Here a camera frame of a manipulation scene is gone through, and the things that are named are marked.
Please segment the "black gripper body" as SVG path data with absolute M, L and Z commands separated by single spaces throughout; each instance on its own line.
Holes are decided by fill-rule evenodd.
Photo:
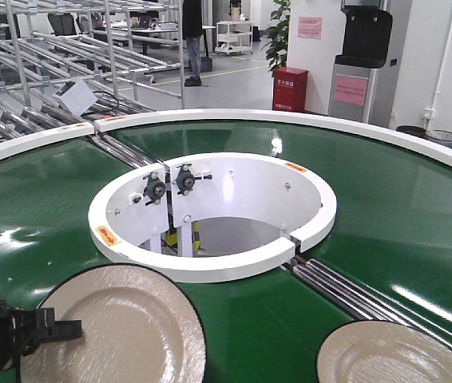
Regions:
M 0 372 L 19 366 L 20 357 L 36 350 L 36 324 L 36 310 L 24 310 L 0 300 Z

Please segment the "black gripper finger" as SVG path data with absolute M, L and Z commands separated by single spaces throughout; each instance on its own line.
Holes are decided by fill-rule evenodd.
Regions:
M 35 310 L 34 344 L 63 342 L 82 336 L 81 320 L 56 320 L 53 307 Z

